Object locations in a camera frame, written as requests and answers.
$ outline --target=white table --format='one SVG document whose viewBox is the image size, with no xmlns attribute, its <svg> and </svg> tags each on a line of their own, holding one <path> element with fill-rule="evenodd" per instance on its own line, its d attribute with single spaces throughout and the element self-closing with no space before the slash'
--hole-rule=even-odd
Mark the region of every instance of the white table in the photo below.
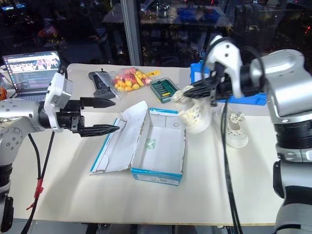
<svg viewBox="0 0 312 234">
<path fill-rule="evenodd" d="M 112 71 L 120 66 L 69 66 L 74 82 L 73 98 L 91 96 L 89 71 Z M 170 77 L 180 87 L 188 84 L 188 69 L 141 67 L 161 70 L 154 78 Z M 161 104 L 149 87 L 128 94 L 117 106 L 103 112 L 85 112 L 86 125 L 112 123 L 120 110 L 140 100 L 150 107 L 174 109 Z M 237 210 L 243 225 L 272 225 L 282 203 L 273 191 L 275 133 L 266 116 L 246 116 L 244 129 L 250 142 L 243 149 L 228 147 Z M 198 135 L 187 135 L 186 160 L 181 184 L 176 186 L 135 180 L 128 171 L 89 175 L 105 136 L 80 138 L 65 130 L 56 134 L 34 219 L 100 223 L 170 223 L 228 225 L 232 223 L 224 181 L 223 153 L 215 125 Z M 43 163 L 51 130 L 33 134 Z M 37 165 L 29 139 L 21 145 L 13 164 L 10 195 L 15 218 L 28 218 L 33 202 Z"/>
</svg>

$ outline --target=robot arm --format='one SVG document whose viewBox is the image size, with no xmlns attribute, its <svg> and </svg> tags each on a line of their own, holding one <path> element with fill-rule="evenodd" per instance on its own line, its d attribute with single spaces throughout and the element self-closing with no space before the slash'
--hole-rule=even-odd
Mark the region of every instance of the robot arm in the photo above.
<svg viewBox="0 0 312 234">
<path fill-rule="evenodd" d="M 280 159 L 273 167 L 273 187 L 284 199 L 275 233 L 312 233 L 312 77 L 303 67 L 304 57 L 296 50 L 280 50 L 242 65 L 237 47 L 229 40 L 216 44 L 218 39 L 205 60 L 210 77 L 193 83 L 184 96 L 210 97 L 215 106 L 215 100 L 230 95 L 267 94 Z"/>
<path fill-rule="evenodd" d="M 7 99 L 0 102 L 0 233 L 8 231 L 13 221 L 13 199 L 8 196 L 12 163 L 20 145 L 29 133 L 52 128 L 54 132 L 69 129 L 81 137 L 101 136 L 119 129 L 117 126 L 98 124 L 84 126 L 80 111 L 85 106 L 105 108 L 115 105 L 104 98 L 81 97 L 69 100 L 72 82 L 57 72 L 48 88 L 45 102 Z"/>
</svg>

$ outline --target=box flap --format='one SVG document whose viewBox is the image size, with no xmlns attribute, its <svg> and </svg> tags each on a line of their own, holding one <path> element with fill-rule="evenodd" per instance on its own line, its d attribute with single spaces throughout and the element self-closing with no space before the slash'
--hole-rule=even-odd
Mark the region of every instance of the box flap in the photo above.
<svg viewBox="0 0 312 234">
<path fill-rule="evenodd" d="M 108 173 L 126 170 L 130 167 L 147 109 L 146 102 L 142 101 L 121 113 L 123 119 L 127 121 L 124 128 L 119 133 L 114 132 L 111 140 L 104 143 L 100 163 L 91 172 L 103 171 L 103 173 Z"/>
</svg>

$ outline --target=blue and white box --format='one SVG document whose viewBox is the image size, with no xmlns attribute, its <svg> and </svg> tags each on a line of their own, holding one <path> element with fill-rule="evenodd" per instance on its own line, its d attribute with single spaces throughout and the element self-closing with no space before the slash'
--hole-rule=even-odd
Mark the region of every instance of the blue and white box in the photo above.
<svg viewBox="0 0 312 234">
<path fill-rule="evenodd" d="M 141 101 L 121 115 L 114 122 L 120 129 L 107 136 L 90 174 L 130 169 L 138 180 L 179 185 L 186 136 L 178 112 L 148 109 Z"/>
</svg>

